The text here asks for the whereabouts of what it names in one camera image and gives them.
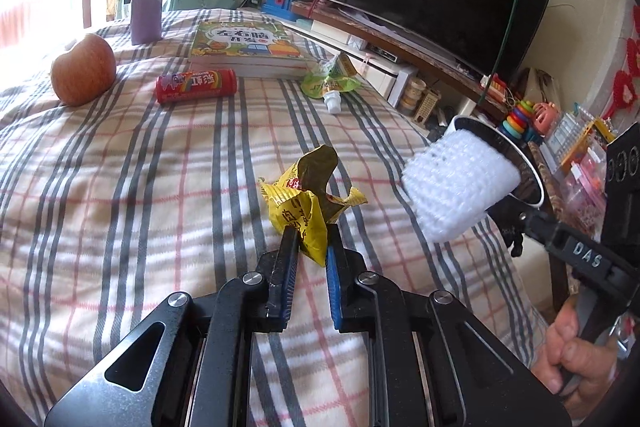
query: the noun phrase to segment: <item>green cord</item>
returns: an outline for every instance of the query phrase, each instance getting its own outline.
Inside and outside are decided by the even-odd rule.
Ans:
[[[504,49],[507,45],[507,39],[509,39],[509,34],[511,33],[511,26],[513,25],[513,16],[516,13],[516,8],[518,6],[519,0],[513,0],[513,5],[511,5],[511,14],[509,15],[509,21],[507,22],[507,29],[504,31],[504,37],[502,38],[502,44],[500,45],[500,51],[498,52],[498,56],[495,58],[494,68],[489,75],[489,82],[484,86],[484,90],[480,95],[480,99],[478,100],[477,105],[482,105],[484,99],[486,98],[486,94],[489,92],[489,88],[491,87],[491,81],[494,77],[495,72],[498,70],[498,64],[500,64],[500,60],[502,59],[502,54],[504,53]]]

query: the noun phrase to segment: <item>metal screw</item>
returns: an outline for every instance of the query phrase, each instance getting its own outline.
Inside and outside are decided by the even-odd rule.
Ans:
[[[184,306],[187,304],[188,297],[186,293],[178,292],[172,293],[169,295],[167,302],[169,302],[169,306],[173,306],[174,308],[179,308],[180,306]]]
[[[436,300],[438,304],[451,304],[453,302],[453,295],[444,290],[436,291],[433,298]]]
[[[262,274],[260,272],[248,272],[242,276],[242,282],[249,286],[255,286],[262,282]]]
[[[360,281],[362,284],[366,284],[367,286],[373,286],[378,282],[379,279],[380,277],[378,277],[377,273],[370,271],[362,272],[360,275],[358,275],[358,281]]]

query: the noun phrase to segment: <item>apple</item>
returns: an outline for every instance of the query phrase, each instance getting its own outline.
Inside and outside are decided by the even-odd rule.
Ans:
[[[91,102],[113,86],[116,58],[109,43],[94,33],[80,41],[51,65],[51,86],[60,102],[76,107]]]

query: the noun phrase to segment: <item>crumpled wrapper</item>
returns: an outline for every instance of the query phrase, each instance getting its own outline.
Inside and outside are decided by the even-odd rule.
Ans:
[[[344,199],[326,193],[337,166],[334,148],[321,145],[302,156],[273,185],[260,180],[273,226],[280,233],[287,225],[296,227],[302,250],[320,266],[326,261],[326,224],[335,223],[349,206],[367,203],[363,193],[354,187]]]

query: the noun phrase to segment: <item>plaid blanket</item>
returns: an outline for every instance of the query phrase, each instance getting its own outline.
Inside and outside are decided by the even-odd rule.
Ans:
[[[0,380],[37,423],[169,293],[212,293],[276,248],[257,180],[322,143],[340,156],[328,192],[353,184],[369,199],[340,218],[345,245],[404,290],[452,291],[532,362],[544,322],[497,228],[424,240],[400,177],[426,141],[374,89],[345,95],[338,116],[296,82],[260,78],[229,98],[155,102],[156,77],[187,69],[199,22],[252,17],[169,12],[145,46],[114,22],[98,33],[117,81],[79,108],[59,104],[44,72],[0,91]],[[363,338],[334,331],[324,269],[306,257],[289,327],[257,336],[251,387],[251,426],[367,425]]]

